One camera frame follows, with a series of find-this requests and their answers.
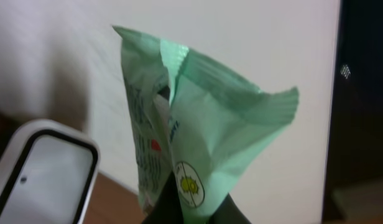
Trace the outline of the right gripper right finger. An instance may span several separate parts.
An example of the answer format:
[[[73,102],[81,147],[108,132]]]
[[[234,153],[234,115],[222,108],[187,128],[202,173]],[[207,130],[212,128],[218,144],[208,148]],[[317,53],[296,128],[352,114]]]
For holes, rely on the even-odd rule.
[[[227,194],[217,211],[211,216],[209,224],[251,224]]]

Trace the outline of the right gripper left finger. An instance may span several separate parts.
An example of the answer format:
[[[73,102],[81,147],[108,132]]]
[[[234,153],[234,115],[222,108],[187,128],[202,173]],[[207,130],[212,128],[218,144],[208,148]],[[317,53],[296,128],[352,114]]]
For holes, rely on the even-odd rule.
[[[183,224],[175,176],[171,173],[153,210],[142,224]]]

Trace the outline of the teal white snack packet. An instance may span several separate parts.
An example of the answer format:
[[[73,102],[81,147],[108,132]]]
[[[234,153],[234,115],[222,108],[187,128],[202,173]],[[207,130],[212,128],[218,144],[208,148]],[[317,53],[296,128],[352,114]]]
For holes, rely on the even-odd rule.
[[[173,173],[183,223],[208,223],[250,163],[292,123],[298,89],[266,93],[185,45],[124,27],[115,31],[139,205],[148,216]]]

